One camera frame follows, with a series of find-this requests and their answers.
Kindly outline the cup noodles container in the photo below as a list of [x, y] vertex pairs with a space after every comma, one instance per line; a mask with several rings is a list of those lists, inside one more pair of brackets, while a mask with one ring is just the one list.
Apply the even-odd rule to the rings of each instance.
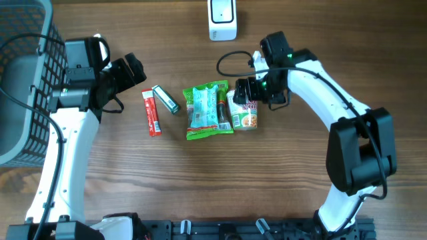
[[234, 131], [256, 129], [258, 126], [258, 103], [249, 100], [246, 100], [243, 105], [234, 103], [234, 93], [235, 90], [232, 89], [226, 95]]

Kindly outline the green white small box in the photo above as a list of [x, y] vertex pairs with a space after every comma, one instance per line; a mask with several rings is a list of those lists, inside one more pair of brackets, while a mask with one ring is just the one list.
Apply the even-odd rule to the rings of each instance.
[[165, 105], [171, 114], [175, 115], [178, 113], [180, 106], [167, 91], [159, 85], [155, 85], [152, 89], [155, 96]]

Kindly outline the red snack packet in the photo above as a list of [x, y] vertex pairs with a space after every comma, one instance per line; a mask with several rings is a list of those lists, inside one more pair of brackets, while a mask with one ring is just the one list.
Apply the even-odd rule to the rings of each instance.
[[153, 95], [152, 89], [143, 89], [141, 91], [144, 105], [145, 105], [145, 111], [147, 114], [147, 122], [149, 127], [149, 135], [151, 137], [160, 136], [161, 135], [161, 128], [159, 126], [159, 118], [157, 114], [157, 107], [155, 104], [155, 98]]

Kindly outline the green snack packet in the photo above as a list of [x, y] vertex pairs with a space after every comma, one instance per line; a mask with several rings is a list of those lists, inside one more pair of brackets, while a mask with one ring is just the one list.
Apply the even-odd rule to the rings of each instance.
[[192, 115], [193, 115], [193, 88], [190, 87], [183, 90], [183, 95], [186, 100], [186, 109], [188, 116], [188, 126], [186, 139], [195, 140], [205, 137], [209, 137], [217, 134], [232, 134], [234, 130], [231, 126], [230, 118], [226, 113], [227, 99], [226, 93], [228, 92], [228, 81], [213, 81], [209, 83], [204, 83], [202, 85], [195, 86], [196, 89], [202, 90], [206, 87], [211, 88], [213, 86], [218, 86], [217, 92], [217, 113], [218, 113], [218, 126], [217, 127], [200, 127], [200, 128], [191, 128]]

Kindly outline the light blue snack packet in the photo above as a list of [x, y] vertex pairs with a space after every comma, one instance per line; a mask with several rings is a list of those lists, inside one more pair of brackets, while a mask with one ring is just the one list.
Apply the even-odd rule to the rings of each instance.
[[193, 88], [193, 115], [191, 128], [217, 127], [217, 92], [218, 86], [199, 90]]

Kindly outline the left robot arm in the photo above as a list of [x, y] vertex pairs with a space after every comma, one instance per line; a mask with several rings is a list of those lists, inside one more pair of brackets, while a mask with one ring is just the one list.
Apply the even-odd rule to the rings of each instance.
[[83, 192], [87, 161], [104, 106], [117, 94], [146, 80], [143, 65], [133, 53], [111, 61], [107, 41], [101, 37], [64, 42], [67, 67], [48, 98], [50, 137], [39, 183], [27, 212], [29, 223], [12, 225], [12, 233], [31, 239], [60, 236], [69, 227], [72, 239], [105, 235], [85, 225]]

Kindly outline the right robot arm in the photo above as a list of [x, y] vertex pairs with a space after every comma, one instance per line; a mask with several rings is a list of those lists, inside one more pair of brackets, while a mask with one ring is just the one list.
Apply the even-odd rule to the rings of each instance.
[[283, 32], [260, 41], [261, 51], [241, 73], [234, 103], [261, 101], [274, 111], [290, 104], [292, 93], [303, 99], [328, 128], [326, 169], [332, 186], [316, 211], [316, 235], [335, 238], [355, 224], [367, 198], [383, 200], [387, 178], [397, 170], [393, 118], [381, 107], [371, 109], [339, 86], [308, 49], [294, 51]]

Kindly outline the white barcode scanner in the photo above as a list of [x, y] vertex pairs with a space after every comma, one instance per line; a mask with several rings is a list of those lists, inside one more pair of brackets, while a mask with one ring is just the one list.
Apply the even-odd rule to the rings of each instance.
[[231, 41], [237, 37], [236, 0], [207, 0], [207, 14], [211, 41]]

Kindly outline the grey plastic shopping basket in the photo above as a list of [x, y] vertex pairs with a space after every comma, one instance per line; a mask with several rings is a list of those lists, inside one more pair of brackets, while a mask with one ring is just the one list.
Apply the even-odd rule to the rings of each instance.
[[1, 166], [40, 167], [48, 97], [66, 67], [50, 0], [1, 2]]

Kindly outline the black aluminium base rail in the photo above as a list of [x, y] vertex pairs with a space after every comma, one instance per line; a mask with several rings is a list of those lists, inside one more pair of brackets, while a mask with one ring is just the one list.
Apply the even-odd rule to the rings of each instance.
[[142, 221], [137, 239], [143, 240], [304, 240], [321, 239], [314, 220], [266, 221]]

